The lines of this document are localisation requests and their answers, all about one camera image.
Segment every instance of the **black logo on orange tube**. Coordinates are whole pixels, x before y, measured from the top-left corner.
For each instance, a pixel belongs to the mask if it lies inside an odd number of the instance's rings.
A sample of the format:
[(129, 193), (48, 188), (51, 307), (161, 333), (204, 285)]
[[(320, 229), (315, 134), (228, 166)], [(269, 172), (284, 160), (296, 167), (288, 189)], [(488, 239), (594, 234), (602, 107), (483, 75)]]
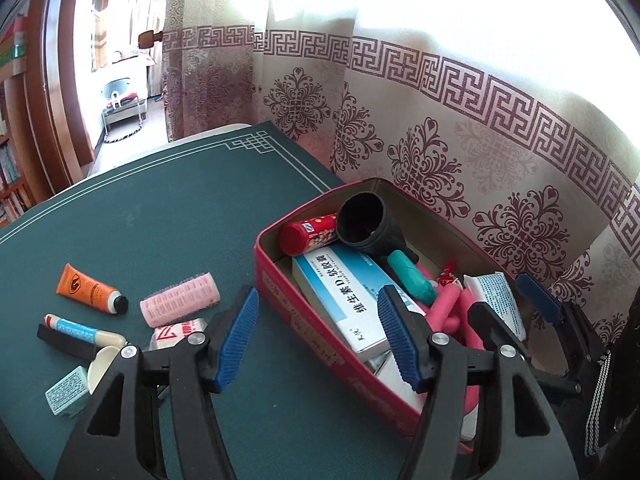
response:
[(69, 283), (69, 294), (75, 294), (80, 290), (80, 276), (74, 274)]

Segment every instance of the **sheer curtain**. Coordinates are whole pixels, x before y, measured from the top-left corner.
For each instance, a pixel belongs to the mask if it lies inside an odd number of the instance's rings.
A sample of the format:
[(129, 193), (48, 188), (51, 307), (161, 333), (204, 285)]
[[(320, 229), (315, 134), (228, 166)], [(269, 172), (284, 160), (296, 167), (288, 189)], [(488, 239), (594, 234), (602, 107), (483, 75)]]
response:
[[(640, 285), (640, 59), (604, 0), (168, 0), (170, 138), (271, 120), (574, 298), (611, 340)], [(535, 317), (534, 354), (564, 371)]]
[[(110, 55), (119, 50), (128, 52), (138, 46), (138, 35), (146, 30), (162, 30), (166, 0), (111, 0), (109, 20)], [(148, 68), (149, 95), (162, 93), (162, 46), (156, 44), (150, 51), (156, 62)]]

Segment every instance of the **red candy wrapper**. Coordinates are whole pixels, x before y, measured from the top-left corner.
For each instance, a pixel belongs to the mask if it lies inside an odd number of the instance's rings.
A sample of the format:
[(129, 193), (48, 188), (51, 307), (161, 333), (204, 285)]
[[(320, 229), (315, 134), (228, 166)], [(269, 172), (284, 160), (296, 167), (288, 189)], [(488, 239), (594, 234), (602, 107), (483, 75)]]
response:
[(456, 268), (455, 260), (449, 262), (447, 265), (442, 267), (442, 272), (436, 278), (436, 281), (438, 282), (438, 284), (441, 286), (445, 286), (445, 285), (449, 285), (449, 283), (455, 282), (457, 279), (453, 274), (453, 269), (455, 268)]
[(284, 225), (278, 236), (282, 252), (289, 256), (300, 256), (335, 242), (338, 238), (335, 217), (335, 214), (318, 216)]

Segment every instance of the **small teal box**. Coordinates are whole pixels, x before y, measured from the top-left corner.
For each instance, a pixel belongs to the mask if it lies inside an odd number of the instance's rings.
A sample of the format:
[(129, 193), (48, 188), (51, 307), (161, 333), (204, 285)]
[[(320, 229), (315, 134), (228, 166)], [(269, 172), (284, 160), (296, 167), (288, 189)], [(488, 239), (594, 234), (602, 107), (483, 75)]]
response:
[(79, 366), (50, 387), (45, 396), (54, 415), (79, 413), (91, 397), (86, 370)]

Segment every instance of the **white and red package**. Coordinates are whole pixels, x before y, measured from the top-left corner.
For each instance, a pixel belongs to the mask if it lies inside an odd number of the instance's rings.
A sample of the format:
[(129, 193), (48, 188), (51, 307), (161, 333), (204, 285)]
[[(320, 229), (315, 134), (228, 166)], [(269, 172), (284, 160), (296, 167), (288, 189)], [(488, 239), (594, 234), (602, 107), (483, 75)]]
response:
[(184, 339), (192, 332), (202, 332), (207, 322), (201, 317), (176, 323), (174, 325), (159, 326), (154, 330), (149, 342), (149, 350), (158, 350), (174, 346), (180, 339)]

